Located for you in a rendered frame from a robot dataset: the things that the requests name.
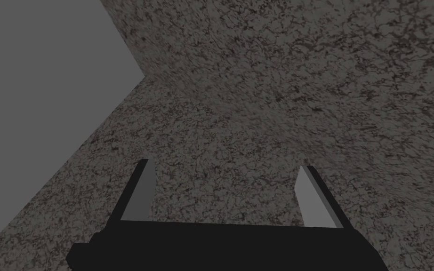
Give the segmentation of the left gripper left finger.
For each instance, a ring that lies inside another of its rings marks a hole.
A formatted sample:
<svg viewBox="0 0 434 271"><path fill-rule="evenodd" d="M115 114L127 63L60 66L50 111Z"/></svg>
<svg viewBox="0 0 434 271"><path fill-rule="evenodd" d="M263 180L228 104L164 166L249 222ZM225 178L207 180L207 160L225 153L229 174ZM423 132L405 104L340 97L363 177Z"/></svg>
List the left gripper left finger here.
<svg viewBox="0 0 434 271"><path fill-rule="evenodd" d="M156 170L153 159L141 159L130 176L109 221L147 221L155 196Z"/></svg>

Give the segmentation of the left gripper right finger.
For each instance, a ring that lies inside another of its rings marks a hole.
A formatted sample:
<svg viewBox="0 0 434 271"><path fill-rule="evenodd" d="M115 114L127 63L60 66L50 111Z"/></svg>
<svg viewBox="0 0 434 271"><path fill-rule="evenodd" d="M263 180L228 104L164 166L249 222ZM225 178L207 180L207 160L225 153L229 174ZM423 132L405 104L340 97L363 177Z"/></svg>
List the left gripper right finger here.
<svg viewBox="0 0 434 271"><path fill-rule="evenodd" d="M305 227L353 228L314 167L300 166L294 192Z"/></svg>

